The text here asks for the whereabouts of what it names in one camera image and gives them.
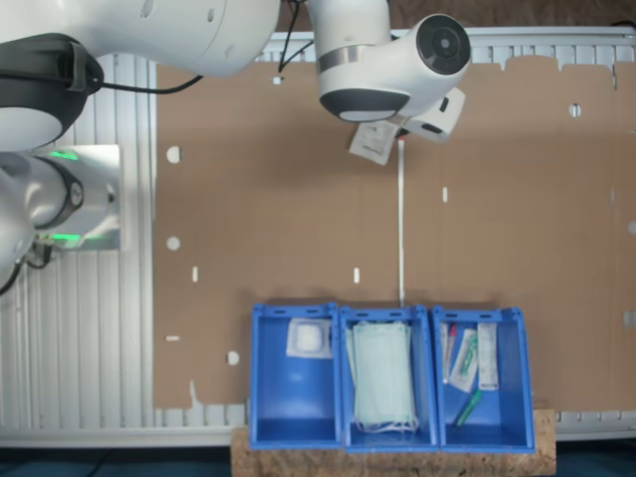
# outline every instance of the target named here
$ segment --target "wooden board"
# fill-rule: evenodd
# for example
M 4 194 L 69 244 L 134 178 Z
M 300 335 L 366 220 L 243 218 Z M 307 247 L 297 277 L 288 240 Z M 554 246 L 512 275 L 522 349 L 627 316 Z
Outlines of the wooden board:
M 344 450 L 250 451 L 247 429 L 232 438 L 234 477 L 522 477 L 557 473 L 555 412 L 535 410 L 535 454 L 347 454 Z

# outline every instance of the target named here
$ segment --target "brown cardboard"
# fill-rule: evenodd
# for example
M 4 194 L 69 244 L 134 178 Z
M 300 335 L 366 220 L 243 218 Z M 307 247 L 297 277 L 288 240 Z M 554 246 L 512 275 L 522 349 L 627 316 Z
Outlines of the brown cardboard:
M 630 237 L 614 224 L 627 198 L 619 190 L 611 202 L 618 142 L 610 70 L 559 72 L 554 59 L 517 58 L 503 72 L 473 66 L 462 87 L 467 102 L 452 140 L 406 144 L 407 298 L 519 306 L 536 396 L 563 410 L 631 408 L 636 380 L 629 365 L 616 366 L 618 350 L 626 359 L 636 344 L 620 326 L 619 305 L 633 300 L 636 280 L 627 243 L 614 244 L 615 234 L 619 243 Z M 581 117 L 569 115 L 574 103 Z M 633 150 L 632 142 L 624 167 Z
M 562 410 L 636 404 L 636 329 L 623 326 L 636 310 L 636 67 L 616 74 L 618 89 L 602 66 L 472 65 L 450 142 L 406 140 L 407 301 L 522 308 L 534 394 Z M 255 302 L 398 298 L 395 157 L 347 153 L 354 127 L 321 108 L 314 65 L 274 76 L 254 65 L 158 100 L 157 407 L 188 407 L 190 380 L 204 403 L 247 398 Z
M 348 154 L 354 126 L 318 103 L 314 65 L 290 65 L 281 85 L 275 75 L 273 64 L 253 65 L 158 101 L 158 407 L 191 405 L 190 380 L 201 402 L 246 400 L 254 303 L 397 304 L 397 164 Z M 158 78 L 186 76 L 161 68 Z M 176 165 L 165 156 L 173 145 L 183 150 Z
M 555 412 L 535 409 L 534 454 L 369 453 L 344 450 L 249 450 L 247 429 L 232 434 L 235 477 L 522 477 L 557 473 Z

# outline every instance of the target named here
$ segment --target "white packet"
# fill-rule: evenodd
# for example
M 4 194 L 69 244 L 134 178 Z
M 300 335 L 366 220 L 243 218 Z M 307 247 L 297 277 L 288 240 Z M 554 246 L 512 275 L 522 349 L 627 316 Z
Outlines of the white packet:
M 479 389 L 496 391 L 499 388 L 497 372 L 497 323 L 477 325 L 479 342 Z
M 331 320 L 292 318 L 287 329 L 287 356 L 294 358 L 333 358 Z
M 358 126 L 349 152 L 386 166 L 399 124 L 388 121 L 364 122 Z
M 461 346 L 453 371 L 450 374 L 450 384 L 460 391 L 469 393 L 477 374 L 477 332 L 475 330 L 464 330 Z

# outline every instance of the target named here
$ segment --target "face mask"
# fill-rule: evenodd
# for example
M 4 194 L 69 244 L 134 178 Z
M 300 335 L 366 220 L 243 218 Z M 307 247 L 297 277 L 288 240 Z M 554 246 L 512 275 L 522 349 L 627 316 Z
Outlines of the face mask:
M 410 373 L 410 328 L 361 322 L 347 334 L 354 416 L 365 432 L 417 430 Z

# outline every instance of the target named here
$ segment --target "blue storage bin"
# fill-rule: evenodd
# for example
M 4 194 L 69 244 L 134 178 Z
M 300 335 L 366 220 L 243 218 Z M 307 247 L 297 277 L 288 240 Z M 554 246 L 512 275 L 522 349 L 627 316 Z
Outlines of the blue storage bin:
M 333 359 L 287 357 L 292 318 L 331 320 Z M 338 305 L 255 305 L 251 330 L 250 447 L 341 447 Z
M 435 379 L 439 411 L 439 440 L 444 452 L 533 453 L 533 421 L 530 371 L 526 331 L 522 313 L 517 308 L 493 311 L 451 311 L 435 307 L 431 313 L 434 333 Z M 451 370 L 464 331 L 477 329 L 478 323 L 497 323 L 497 368 L 499 389 L 482 391 L 481 398 L 466 422 L 455 421 L 472 393 L 478 389 L 479 377 L 469 394 L 443 383 L 440 323 L 456 325 L 456 339 L 451 352 Z
M 355 388 L 347 355 L 346 331 L 361 321 L 403 321 L 411 329 L 411 374 L 415 412 L 419 422 L 416 432 L 366 433 L 354 421 Z M 385 310 L 340 309 L 340 346 L 343 376 L 343 419 L 347 452 L 427 452 L 436 451 L 437 420 L 435 412 L 434 371 L 426 309 L 422 306 Z

